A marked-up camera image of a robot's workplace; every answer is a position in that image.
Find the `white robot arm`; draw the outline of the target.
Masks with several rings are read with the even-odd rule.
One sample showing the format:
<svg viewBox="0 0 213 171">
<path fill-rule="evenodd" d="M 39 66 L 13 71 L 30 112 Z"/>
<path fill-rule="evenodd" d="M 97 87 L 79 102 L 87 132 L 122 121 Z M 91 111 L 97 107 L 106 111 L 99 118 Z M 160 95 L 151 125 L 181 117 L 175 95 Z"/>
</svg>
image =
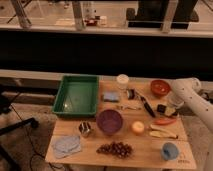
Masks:
<svg viewBox="0 0 213 171">
<path fill-rule="evenodd" d="M 182 78 L 170 82 L 168 95 L 170 106 L 178 109 L 186 104 L 213 134 L 213 105 L 198 95 L 201 90 L 199 79 Z M 213 140 L 210 143 L 203 171 L 213 171 Z"/>
</svg>

